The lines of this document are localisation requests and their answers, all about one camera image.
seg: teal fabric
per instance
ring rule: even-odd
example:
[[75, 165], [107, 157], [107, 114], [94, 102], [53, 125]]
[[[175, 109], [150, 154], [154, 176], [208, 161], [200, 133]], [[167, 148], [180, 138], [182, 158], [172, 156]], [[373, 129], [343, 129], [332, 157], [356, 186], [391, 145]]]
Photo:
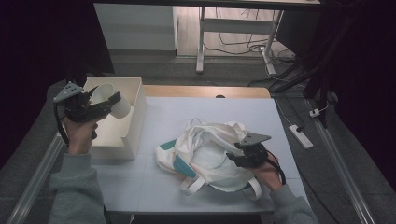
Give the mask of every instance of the teal fabric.
[[175, 144], [176, 144], [176, 139], [160, 145], [160, 148], [162, 148], [163, 150], [169, 150], [172, 147], [174, 147]]
[[173, 165], [176, 172], [191, 178], [196, 177], [195, 171], [180, 156], [176, 155]]

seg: gray floor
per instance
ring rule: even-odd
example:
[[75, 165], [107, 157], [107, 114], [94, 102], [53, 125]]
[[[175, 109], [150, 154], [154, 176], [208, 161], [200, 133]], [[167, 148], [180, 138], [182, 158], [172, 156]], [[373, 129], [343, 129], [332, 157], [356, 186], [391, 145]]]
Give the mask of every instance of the gray floor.
[[[142, 77], [144, 84], [246, 86], [251, 80], [267, 77], [263, 68], [263, 61], [260, 59], [206, 58], [205, 71], [202, 75], [195, 74], [194, 59], [180, 59], [172, 54], [158, 54], [158, 52], [137, 52], [136, 54], [136, 52], [113, 51], [112, 59], [116, 76]], [[288, 65], [277, 65], [276, 71], [282, 72]], [[272, 83], [273, 81], [267, 81], [253, 86], [269, 87]], [[62, 86], [63, 83], [58, 83], [49, 88], [48, 102], [43, 107], [35, 125], [21, 142], [7, 166], [0, 171], [0, 223], [5, 223], [10, 216], [12, 209], [21, 197], [24, 188], [56, 133], [50, 101]], [[293, 105], [304, 121], [304, 133], [315, 145], [311, 150], [304, 150], [287, 130], [289, 124], [282, 117], [294, 159], [319, 198], [340, 223], [361, 223], [338, 174], [334, 170], [314, 121], [308, 115], [308, 109], [301, 97], [301, 91], [301, 87], [287, 91], [286, 95], [288, 95], [291, 104], [288, 103], [285, 95], [278, 95], [279, 104], [288, 120], [297, 125], [303, 124], [291, 107]], [[395, 223], [395, 192], [378, 171], [364, 148], [343, 122], [339, 120], [333, 111], [333, 105], [328, 108], [327, 118], [332, 137], [369, 205], [376, 223]], [[59, 164], [60, 160], [58, 159], [52, 172], [59, 169]], [[53, 194], [47, 186], [46, 183], [39, 193], [25, 223], [47, 222], [53, 200]], [[304, 187], [319, 222], [335, 223], [305, 182]], [[127, 220], [126, 216], [115, 216], [115, 218], [117, 219], [116, 222], [119, 221], [118, 223]], [[264, 220], [271, 219], [271, 216], [264, 218]]]

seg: table leg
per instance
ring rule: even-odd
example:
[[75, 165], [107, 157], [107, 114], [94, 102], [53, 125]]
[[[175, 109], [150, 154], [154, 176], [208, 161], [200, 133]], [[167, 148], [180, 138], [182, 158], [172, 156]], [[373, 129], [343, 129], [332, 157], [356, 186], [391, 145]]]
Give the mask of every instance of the table leg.
[[272, 29], [271, 29], [271, 33], [268, 36], [268, 43], [265, 46], [265, 48], [264, 47], [260, 48], [260, 50], [262, 51], [262, 57], [264, 58], [264, 61], [265, 61], [266, 69], [267, 69], [268, 74], [270, 76], [276, 75], [276, 71], [275, 71], [275, 68], [274, 68], [274, 66], [272, 64], [269, 52], [271, 50], [272, 43], [274, 42], [275, 34], [276, 34], [277, 27], [278, 27], [279, 22], [280, 22], [280, 18], [282, 17], [282, 13], [283, 13], [283, 11], [278, 11], [278, 13], [276, 15], [276, 18], [274, 20]]
[[197, 54], [196, 73], [202, 74], [204, 72], [204, 26], [205, 26], [205, 8], [201, 7], [201, 19], [199, 23], [199, 44]]

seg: metal rail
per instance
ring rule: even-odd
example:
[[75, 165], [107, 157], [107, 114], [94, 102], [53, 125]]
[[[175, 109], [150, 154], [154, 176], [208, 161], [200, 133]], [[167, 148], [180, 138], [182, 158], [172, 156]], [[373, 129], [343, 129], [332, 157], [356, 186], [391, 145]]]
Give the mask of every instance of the metal rail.
[[19, 224], [24, 222], [63, 145], [64, 141], [61, 136], [56, 134], [52, 139], [46, 154], [38, 164], [38, 167], [30, 179], [25, 191], [18, 200], [14, 211], [12, 211], [11, 216], [8, 218], [7, 224]]
[[[311, 104], [309, 104], [308, 100], [305, 100], [307, 107], [312, 110]], [[350, 174], [347, 166], [338, 150], [337, 145], [332, 140], [332, 135], [330, 134], [328, 129], [325, 129], [319, 119], [314, 118], [315, 125], [317, 126], [318, 133], [329, 153], [329, 156], [334, 164], [335, 170], [337, 171], [340, 179], [346, 189], [346, 192], [349, 194], [350, 199], [352, 201], [353, 206], [355, 207], [356, 213], [361, 220], [361, 223], [364, 224], [375, 224], [372, 213], [370, 212], [369, 207], [367, 206], [366, 201], [364, 201], [363, 196], [361, 195], [361, 191], [353, 180], [352, 175]]]

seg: wall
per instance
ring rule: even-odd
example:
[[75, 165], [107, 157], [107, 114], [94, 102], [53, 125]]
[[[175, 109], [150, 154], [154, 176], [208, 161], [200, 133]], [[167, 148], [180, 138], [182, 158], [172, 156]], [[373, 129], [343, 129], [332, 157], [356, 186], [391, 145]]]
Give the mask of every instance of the wall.
[[176, 49], [174, 7], [94, 6], [108, 49]]

